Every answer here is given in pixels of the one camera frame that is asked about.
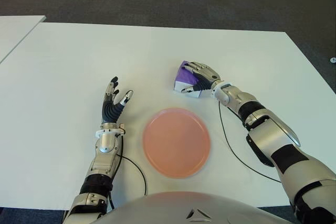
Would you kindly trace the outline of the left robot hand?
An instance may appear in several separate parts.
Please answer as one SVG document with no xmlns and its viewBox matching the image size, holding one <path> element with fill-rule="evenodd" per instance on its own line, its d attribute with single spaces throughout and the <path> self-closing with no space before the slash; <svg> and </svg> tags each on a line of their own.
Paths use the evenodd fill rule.
<svg viewBox="0 0 336 224">
<path fill-rule="evenodd" d="M 112 78 L 107 85 L 102 104 L 102 124 L 117 123 L 124 107 L 133 96 L 133 90 L 129 90 L 119 102 L 114 103 L 114 100 L 119 93 L 119 90 L 116 89 L 117 86 L 118 77 Z"/>
</svg>

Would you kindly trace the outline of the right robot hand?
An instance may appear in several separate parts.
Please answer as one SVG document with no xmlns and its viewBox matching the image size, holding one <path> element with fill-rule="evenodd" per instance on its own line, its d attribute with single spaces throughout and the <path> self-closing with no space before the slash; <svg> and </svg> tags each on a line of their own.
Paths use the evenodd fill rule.
<svg viewBox="0 0 336 224">
<path fill-rule="evenodd" d="M 182 68 L 190 72 L 197 79 L 197 83 L 191 87 L 182 89 L 181 93 L 210 90 L 222 82 L 219 74 L 206 64 L 187 62 Z"/>
</svg>

